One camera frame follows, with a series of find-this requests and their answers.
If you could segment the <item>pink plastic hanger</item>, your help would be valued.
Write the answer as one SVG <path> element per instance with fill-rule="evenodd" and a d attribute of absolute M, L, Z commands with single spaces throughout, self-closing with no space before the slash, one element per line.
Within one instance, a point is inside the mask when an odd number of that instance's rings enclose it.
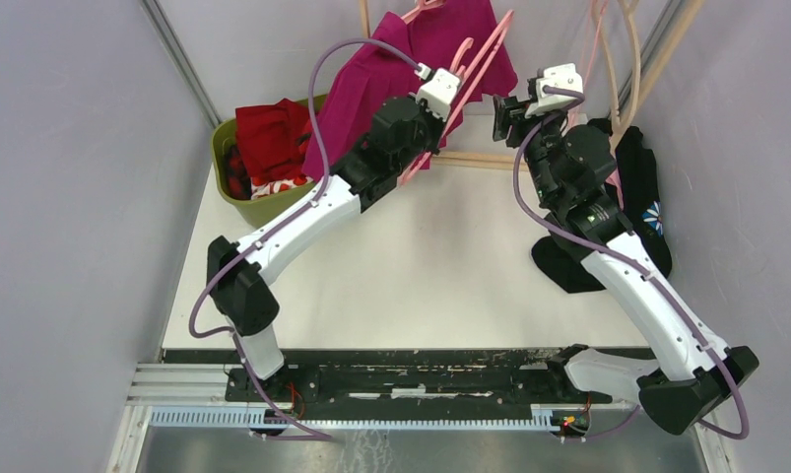
<path fill-rule="evenodd" d="M 505 13 L 469 65 L 462 66 L 460 62 L 473 41 L 465 41 L 454 55 L 451 65 L 457 67 L 456 75 L 462 80 L 462 84 L 466 86 L 466 89 L 464 92 L 457 94 L 458 102 L 450 112 L 448 122 L 441 135 L 442 138 L 446 138 L 452 131 L 452 123 L 461 115 L 464 106 L 468 103 L 498 51 L 503 46 L 505 36 L 513 21 L 513 16 L 513 9 Z"/>

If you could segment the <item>magenta pleated skirt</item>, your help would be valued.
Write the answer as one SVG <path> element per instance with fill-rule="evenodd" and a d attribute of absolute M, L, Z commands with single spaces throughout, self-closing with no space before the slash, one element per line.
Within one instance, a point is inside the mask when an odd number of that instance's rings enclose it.
<path fill-rule="evenodd" d="M 418 63 L 450 71 L 457 70 L 451 63 L 460 46 L 473 41 L 460 62 L 467 66 L 501 19 L 495 16 L 489 1 L 446 1 L 443 7 L 421 13 L 408 25 L 401 16 L 386 13 L 371 37 L 398 48 Z M 468 103 L 485 96 L 506 96 L 517 82 L 503 43 Z M 320 179 L 325 173 L 324 158 L 335 163 L 368 130 L 372 116 L 386 100 L 413 93 L 420 84 L 414 69 L 400 57 L 375 45 L 363 45 L 339 70 L 317 114 L 325 146 L 308 146 L 302 171 L 313 180 Z M 452 123 L 452 130 L 462 121 L 463 111 Z"/>

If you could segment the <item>pink hanger of magenta skirt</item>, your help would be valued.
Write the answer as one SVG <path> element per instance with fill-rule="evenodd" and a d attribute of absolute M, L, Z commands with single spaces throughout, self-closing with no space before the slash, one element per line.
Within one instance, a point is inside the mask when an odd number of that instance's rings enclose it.
<path fill-rule="evenodd" d="M 443 7 L 445 0 L 417 0 L 415 7 L 401 16 L 401 20 L 406 24 L 412 23 L 421 13 Z"/>

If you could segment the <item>pink wire hanger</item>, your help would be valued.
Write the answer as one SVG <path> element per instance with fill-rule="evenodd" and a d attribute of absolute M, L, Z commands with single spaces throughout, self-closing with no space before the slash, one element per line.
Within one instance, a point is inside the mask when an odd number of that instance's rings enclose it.
<path fill-rule="evenodd" d="M 589 83 L 590 74 L 596 61 L 599 41 L 601 40 L 602 23 L 609 3 L 609 0 L 590 2 L 591 16 L 588 26 L 591 36 L 588 37 L 587 45 L 583 46 L 581 53 L 581 65 L 583 66 L 581 77 L 585 85 Z"/>

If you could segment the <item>red dress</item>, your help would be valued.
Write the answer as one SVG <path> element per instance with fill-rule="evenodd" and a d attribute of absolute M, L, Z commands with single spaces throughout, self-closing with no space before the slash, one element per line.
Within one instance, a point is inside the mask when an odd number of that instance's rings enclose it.
<path fill-rule="evenodd" d="M 288 99 L 235 110 L 235 143 L 255 185 L 303 176 L 311 136 L 306 105 Z"/>

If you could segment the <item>white red floral garment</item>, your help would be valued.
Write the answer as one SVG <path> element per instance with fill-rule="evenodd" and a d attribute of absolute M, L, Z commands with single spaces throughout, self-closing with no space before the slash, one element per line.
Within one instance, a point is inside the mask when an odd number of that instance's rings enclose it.
<path fill-rule="evenodd" d="M 252 177 L 250 199 L 257 200 L 266 196 L 302 187 L 312 182 L 313 179 L 304 173 L 294 175 L 290 178 L 271 181 L 268 181 L 266 178 L 262 177 Z"/>

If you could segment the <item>red navy plaid skirt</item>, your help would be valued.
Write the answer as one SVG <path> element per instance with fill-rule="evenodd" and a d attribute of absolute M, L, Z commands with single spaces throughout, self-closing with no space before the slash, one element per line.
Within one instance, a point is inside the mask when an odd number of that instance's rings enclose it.
<path fill-rule="evenodd" d="M 251 179 L 237 145 L 232 145 L 224 154 L 222 165 L 228 196 L 234 200 L 250 200 Z"/>

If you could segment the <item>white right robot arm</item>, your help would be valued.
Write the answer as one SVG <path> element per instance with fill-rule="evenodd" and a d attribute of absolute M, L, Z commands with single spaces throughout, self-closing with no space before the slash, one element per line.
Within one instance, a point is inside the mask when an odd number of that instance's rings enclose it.
<path fill-rule="evenodd" d="M 516 169 L 528 170 L 547 211 L 542 226 L 611 293 L 653 356 L 641 360 L 574 345 L 552 358 L 547 390 L 559 402 L 583 391 L 630 402 L 672 435 L 706 425 L 714 409 L 732 400 L 740 419 L 736 438 L 744 439 L 750 421 L 741 386 L 758 358 L 710 330 L 647 254 L 604 187 L 616 167 L 608 135 L 586 124 L 563 127 L 583 99 L 553 86 L 525 101 L 496 96 L 493 138 L 515 151 Z"/>

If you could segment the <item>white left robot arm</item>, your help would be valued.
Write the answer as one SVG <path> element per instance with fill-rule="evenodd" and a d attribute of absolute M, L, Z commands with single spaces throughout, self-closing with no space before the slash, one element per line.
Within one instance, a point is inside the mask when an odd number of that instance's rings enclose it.
<path fill-rule="evenodd" d="M 209 295 L 231 326 L 249 386 L 260 398 L 276 400 L 288 385 L 273 328 L 280 304 L 272 284 L 318 239 L 392 192 L 419 156 L 437 151 L 451 108 L 440 99 L 387 100 L 311 196 L 237 241 L 219 236 L 210 243 Z"/>

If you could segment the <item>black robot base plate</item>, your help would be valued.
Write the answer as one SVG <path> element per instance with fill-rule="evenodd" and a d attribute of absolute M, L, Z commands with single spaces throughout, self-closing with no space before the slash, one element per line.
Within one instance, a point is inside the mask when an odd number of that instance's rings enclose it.
<path fill-rule="evenodd" d="M 168 365 L 221 365 L 226 401 L 258 401 L 263 390 L 301 421 L 527 420 L 534 405 L 559 417 L 607 407 L 643 411 L 629 401 L 579 390 L 557 370 L 560 348 L 474 350 L 290 349 L 285 364 L 254 382 L 232 350 L 168 349 Z"/>

